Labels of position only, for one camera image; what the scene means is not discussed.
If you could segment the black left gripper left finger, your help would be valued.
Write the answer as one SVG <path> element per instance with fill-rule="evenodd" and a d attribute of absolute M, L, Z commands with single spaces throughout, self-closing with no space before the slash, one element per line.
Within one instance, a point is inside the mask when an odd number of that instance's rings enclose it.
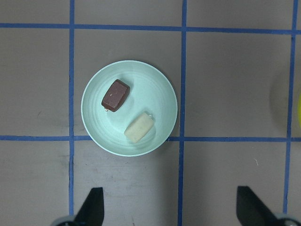
<path fill-rule="evenodd" d="M 103 188 L 92 188 L 73 222 L 76 226 L 101 226 L 103 221 Z"/>

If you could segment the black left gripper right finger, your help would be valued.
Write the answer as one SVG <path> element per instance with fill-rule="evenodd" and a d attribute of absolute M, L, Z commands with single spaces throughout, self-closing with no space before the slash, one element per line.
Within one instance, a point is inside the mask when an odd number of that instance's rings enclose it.
<path fill-rule="evenodd" d="M 272 226 L 275 215 L 248 186 L 237 187 L 236 215 L 242 226 Z"/>

